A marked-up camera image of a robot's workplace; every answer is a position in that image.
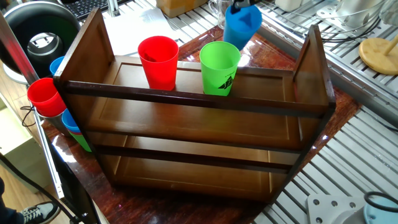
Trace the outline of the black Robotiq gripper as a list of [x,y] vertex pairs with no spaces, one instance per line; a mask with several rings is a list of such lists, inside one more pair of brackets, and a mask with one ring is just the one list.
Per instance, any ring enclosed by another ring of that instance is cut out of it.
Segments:
[[235,14],[241,10],[241,7],[249,7],[257,4],[260,0],[234,0],[231,5],[231,14]]

